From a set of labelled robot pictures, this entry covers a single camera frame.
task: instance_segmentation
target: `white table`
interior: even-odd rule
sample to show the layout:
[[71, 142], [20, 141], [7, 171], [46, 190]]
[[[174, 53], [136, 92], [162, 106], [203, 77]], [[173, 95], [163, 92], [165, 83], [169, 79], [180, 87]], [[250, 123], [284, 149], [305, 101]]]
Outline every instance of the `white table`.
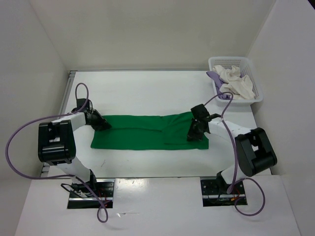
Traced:
[[[75, 87], [89, 87], [90, 100], [102, 115], [171, 115], [190, 111], [213, 95], [211, 79], [205, 71], [98, 71], [76, 72], [71, 81], [65, 112], [76, 107]], [[86, 97], [84, 87], [78, 97]], [[221, 113], [216, 101], [206, 106], [210, 113]], [[225, 118], [236, 124], [256, 128], [250, 106], [231, 107]], [[105, 150], [91, 149], [94, 131], [81, 127], [74, 133], [77, 156], [96, 177], [201, 177], [215, 176], [233, 165], [230, 142], [215, 135], [208, 150]], [[62, 174], [51, 167], [49, 176]], [[266, 170], [261, 175], [270, 174]]]
[[[200, 179], [116, 179], [109, 220], [97, 209], [66, 209], [64, 180], [33, 180], [15, 236], [299, 236], [280, 176], [255, 176], [266, 195], [265, 209], [245, 217], [233, 206], [203, 207]], [[244, 182], [247, 213], [261, 206], [261, 193]]]

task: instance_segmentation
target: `plastic basket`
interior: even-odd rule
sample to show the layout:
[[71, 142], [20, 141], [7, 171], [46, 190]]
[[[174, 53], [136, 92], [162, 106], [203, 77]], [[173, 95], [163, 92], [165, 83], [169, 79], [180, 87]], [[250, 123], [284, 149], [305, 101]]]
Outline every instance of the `plastic basket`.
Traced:
[[[256, 71], [252, 64], [252, 62], [248, 58], [243, 57], [212, 57], [209, 58], [209, 68], [212, 71], [212, 67], [215, 65], [221, 65], [225, 69], [231, 69], [232, 66], [238, 66], [241, 69], [241, 77], [248, 75], [252, 81], [252, 91], [255, 93], [255, 98], [252, 100], [233, 100], [231, 105], [240, 105], [240, 106], [246, 106], [250, 105], [254, 102], [261, 102], [263, 99], [263, 94], [261, 91], [261, 88], [259, 84], [257, 83], [257, 77], [256, 77]], [[216, 84], [212, 80], [213, 89], [215, 91], [215, 95], [217, 95], [216, 90]], [[223, 100], [218, 97], [216, 97], [216, 100], [219, 102], [219, 104], [226, 105], [229, 100]]]

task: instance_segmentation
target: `purple cable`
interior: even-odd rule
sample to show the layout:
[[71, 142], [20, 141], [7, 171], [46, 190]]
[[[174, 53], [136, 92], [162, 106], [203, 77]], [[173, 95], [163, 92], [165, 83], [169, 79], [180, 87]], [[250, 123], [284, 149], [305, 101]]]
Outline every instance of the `purple cable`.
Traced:
[[234, 202], [234, 207], [235, 207], [235, 209], [236, 209], [240, 214], [242, 214], [242, 215], [244, 215], [244, 216], [255, 216], [255, 215], [258, 215], [259, 213], [261, 213], [262, 210], [264, 209], [265, 204], [266, 204], [266, 196], [265, 196], [265, 193], [264, 193], [264, 191], [262, 190], [261, 186], [257, 183], [256, 180], [254, 180], [254, 179], [252, 179], [252, 178], [248, 178], [248, 177], [247, 177], [247, 178], [243, 178], [243, 179], [240, 179], [239, 181], [237, 181], [236, 183], [239, 183], [239, 182], [244, 181], [244, 180], [246, 180], [246, 179], [249, 179], [249, 180], [253, 181], [253, 182], [258, 186], [259, 190], [261, 191], [261, 194], [262, 194], [262, 205], [261, 205], [261, 208], [260, 208], [257, 212], [252, 213], [252, 214], [246, 214], [246, 213], [241, 212], [241, 211], [237, 208], [236, 205], [237, 205], [237, 202], [238, 202], [239, 200], [241, 200], [241, 199], [243, 199], [243, 198], [245, 198], [245, 197], [240, 197], [240, 198], [236, 199], [235, 202]]
[[237, 176], [237, 165], [238, 165], [238, 157], [237, 157], [237, 151], [236, 151], [236, 145], [235, 145], [235, 142], [234, 142], [234, 139], [233, 139], [233, 135], [230, 131], [230, 129], [228, 128], [227, 124], [225, 123], [225, 121], [223, 120], [223, 115], [226, 111], [226, 109], [228, 108], [228, 106], [231, 104], [232, 100], [233, 100], [233, 97], [234, 97], [234, 94], [231, 93], [231, 92], [222, 92], [222, 93], [218, 93], [217, 95], [215, 95], [214, 97], [212, 97], [209, 101], [207, 101], [204, 105], [206, 106], [209, 102], [211, 102], [213, 99], [215, 99], [216, 97], [220, 96], [221, 94], [225, 94], [225, 93], [228, 93], [231, 95], [231, 97], [229, 98], [229, 102], [227, 103], [227, 105], [225, 106], [225, 108], [223, 109], [222, 113], [221, 113], [221, 119], [222, 119], [222, 123], [223, 125], [225, 126], [226, 130], [227, 130], [227, 133], [231, 139], [231, 142], [232, 142], [232, 146], [233, 146], [233, 151], [234, 151], [234, 175], [233, 175], [233, 180], [232, 180], [232, 183], [231, 185], [229, 186], [229, 188], [227, 189], [227, 194], [230, 194], [232, 191], [233, 191], [233, 188], [234, 188], [234, 185], [235, 185], [235, 180], [236, 180], [236, 176]]
[[224, 115], [226, 109], [228, 108], [228, 106], [231, 104], [231, 102], [232, 102], [232, 100], [233, 100], [234, 94], [231, 93], [231, 92], [218, 93], [217, 95], [215, 95], [214, 97], [212, 97], [209, 101], [207, 101], [204, 105], [206, 106], [206, 105], [207, 105], [209, 102], [211, 102], [214, 98], [216, 98], [217, 96], [219, 96], [219, 95], [221, 95], [221, 94], [224, 94], [224, 93], [229, 93], [229, 94], [231, 94], [231, 97], [230, 97], [230, 101], [228, 102], [228, 104], [226, 105], [226, 107], [224, 108], [224, 110], [223, 110], [222, 113], [221, 113], [221, 119], [222, 119], [222, 123], [223, 123], [223, 125], [225, 126], [225, 128], [226, 128], [226, 130], [227, 130], [227, 132], [228, 132], [228, 135], [229, 135], [229, 137], [230, 137], [230, 139], [231, 139], [232, 146], [233, 146], [233, 151], [234, 151], [234, 174], [233, 174], [233, 180], [232, 180], [232, 183], [231, 183], [231, 185], [229, 186], [229, 188], [227, 189], [226, 192], [227, 192], [227, 194], [230, 194], [230, 193], [232, 192], [232, 190], [234, 189], [235, 184], [237, 184], [237, 183], [239, 183], [239, 182], [241, 182], [241, 181], [244, 181], [244, 180], [246, 180], [246, 179], [249, 179], [249, 180], [253, 181], [253, 182], [258, 186], [258, 188], [260, 189], [260, 191], [261, 191], [261, 193], [262, 193], [263, 203], [262, 203], [261, 208], [260, 208], [257, 212], [255, 212], [255, 213], [253, 213], [253, 214], [246, 214], [246, 213], [241, 212], [241, 211], [237, 208], [236, 205], [237, 205], [237, 202], [238, 202], [240, 199], [244, 198], [244, 197], [241, 197], [241, 198], [238, 198], [237, 200], [235, 200], [234, 206], [235, 206], [235, 209], [236, 209], [240, 214], [242, 214], [242, 215], [245, 215], [245, 216], [255, 216], [255, 215], [258, 215], [259, 213], [261, 213], [261, 211], [262, 211], [262, 210], [264, 209], [264, 207], [265, 207], [265, 204], [266, 204], [265, 193], [264, 193], [264, 191], [262, 190], [261, 186], [256, 182], [256, 180], [254, 180], [254, 179], [252, 179], [252, 178], [248, 178], [248, 177], [247, 177], [247, 178], [243, 178], [243, 179], [240, 179], [240, 180], [236, 181], [237, 166], [238, 166], [238, 156], [237, 156], [236, 145], [235, 145], [235, 142], [234, 142], [233, 135], [232, 135], [230, 129], [228, 128], [227, 124], [225, 123], [225, 121], [224, 121], [224, 119], [223, 119], [223, 115]]
[[[28, 175], [25, 175], [23, 174], [22, 172], [18, 171], [13, 165], [12, 165], [12, 162], [10, 160], [10, 157], [9, 157], [9, 146], [13, 140], [13, 138], [17, 135], [18, 132], [20, 132], [23, 128], [25, 128], [26, 126], [30, 125], [30, 124], [33, 124], [35, 122], [38, 122], [38, 121], [41, 121], [41, 120], [45, 120], [45, 119], [50, 119], [50, 118], [59, 118], [59, 117], [66, 117], [66, 116], [70, 116], [72, 114], [75, 114], [77, 112], [80, 112], [84, 109], [85, 105], [87, 104], [88, 100], [89, 100], [89, 89], [88, 87], [86, 86], [86, 84], [84, 83], [78, 83], [76, 88], [75, 88], [75, 97], [77, 98], [77, 89], [80, 85], [83, 85], [86, 90], [87, 90], [87, 98], [84, 102], [84, 104], [82, 105], [82, 107], [74, 112], [74, 113], [67, 113], [67, 114], [62, 114], [62, 115], [54, 115], [54, 116], [47, 116], [47, 117], [43, 117], [43, 118], [38, 118], [38, 119], [34, 119], [34, 120], [31, 120], [29, 122], [27, 122], [26, 124], [22, 125], [21, 127], [19, 127], [16, 131], [13, 132], [13, 134], [10, 136], [8, 142], [6, 143], [6, 146], [5, 146], [5, 159], [9, 165], [9, 167], [15, 172], [17, 173], [18, 175], [24, 177], [24, 178], [28, 178], [28, 179], [58, 179], [58, 178], [62, 178], [62, 177], [74, 177], [76, 178], [77, 180], [79, 180], [89, 191], [90, 193], [97, 199], [97, 201], [100, 203], [100, 207], [97, 211], [97, 219], [101, 222], [101, 223], [106, 223], [107, 220], [108, 220], [108, 212], [107, 212], [107, 209], [105, 207], [105, 204], [107, 202], [102, 202], [98, 196], [93, 192], [93, 190], [83, 181], [81, 180], [79, 177], [77, 176], [74, 176], [74, 175], [58, 175], [58, 176], [50, 176], [50, 177], [33, 177], [33, 176], [28, 176]], [[105, 214], [106, 214], [106, 220], [101, 220], [100, 217], [99, 217], [99, 212], [101, 209], [104, 209], [105, 210]]]

